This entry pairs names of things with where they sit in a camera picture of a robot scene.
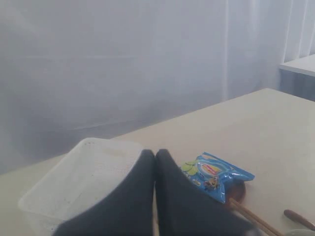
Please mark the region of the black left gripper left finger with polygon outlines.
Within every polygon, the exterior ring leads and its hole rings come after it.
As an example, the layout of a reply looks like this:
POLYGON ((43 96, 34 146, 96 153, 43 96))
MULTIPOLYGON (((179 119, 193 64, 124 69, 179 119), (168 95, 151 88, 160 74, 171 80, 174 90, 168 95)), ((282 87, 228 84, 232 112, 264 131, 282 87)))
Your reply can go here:
POLYGON ((155 156, 142 150, 126 178, 87 211, 62 223, 56 236, 151 236, 155 156))

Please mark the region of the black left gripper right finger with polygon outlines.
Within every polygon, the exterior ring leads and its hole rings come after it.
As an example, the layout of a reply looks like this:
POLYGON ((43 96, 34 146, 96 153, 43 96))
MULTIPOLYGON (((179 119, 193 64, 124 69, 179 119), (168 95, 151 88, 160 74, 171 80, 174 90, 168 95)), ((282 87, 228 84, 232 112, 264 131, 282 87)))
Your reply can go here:
POLYGON ((259 236, 251 222, 235 215, 193 185, 166 149, 156 153, 156 203, 161 236, 259 236))

